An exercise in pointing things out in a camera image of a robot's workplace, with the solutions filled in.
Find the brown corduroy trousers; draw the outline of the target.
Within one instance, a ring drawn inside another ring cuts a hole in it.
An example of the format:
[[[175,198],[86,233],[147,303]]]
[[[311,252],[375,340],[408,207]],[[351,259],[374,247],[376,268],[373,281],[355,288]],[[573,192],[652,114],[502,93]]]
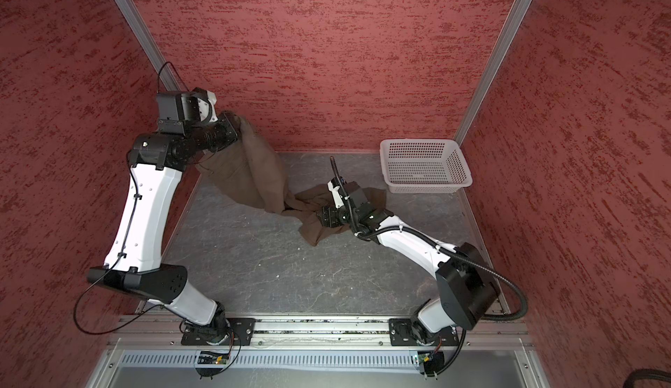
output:
[[[334,205],[327,185],[291,192],[285,166],[267,140],[244,117],[230,111],[224,114],[239,140],[197,164],[199,172],[220,192],[238,204],[300,220],[299,232],[313,247],[334,234],[349,231],[347,225],[325,227],[318,217],[325,206]]]

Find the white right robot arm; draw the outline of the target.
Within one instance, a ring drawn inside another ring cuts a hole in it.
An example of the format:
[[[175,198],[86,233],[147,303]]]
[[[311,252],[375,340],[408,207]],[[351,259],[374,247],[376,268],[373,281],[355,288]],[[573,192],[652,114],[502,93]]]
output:
[[[419,344],[433,343],[445,329],[473,330],[501,294],[471,244],[454,246],[435,240],[390,211],[373,209],[368,202],[352,210],[324,207],[317,218],[326,227],[353,225],[356,237],[395,250],[435,279],[438,298],[425,302],[410,318],[412,338]]]

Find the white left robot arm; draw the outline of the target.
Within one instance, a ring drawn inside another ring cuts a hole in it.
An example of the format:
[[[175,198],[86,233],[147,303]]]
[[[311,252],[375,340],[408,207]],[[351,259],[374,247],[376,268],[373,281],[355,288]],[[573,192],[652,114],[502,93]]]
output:
[[[129,192],[118,233],[102,266],[87,272],[91,287],[163,306],[205,344],[232,342],[221,303],[190,283],[186,267],[165,263],[162,244],[171,201],[192,159],[200,152],[223,151],[238,139],[226,115],[185,134],[137,137],[128,154]]]

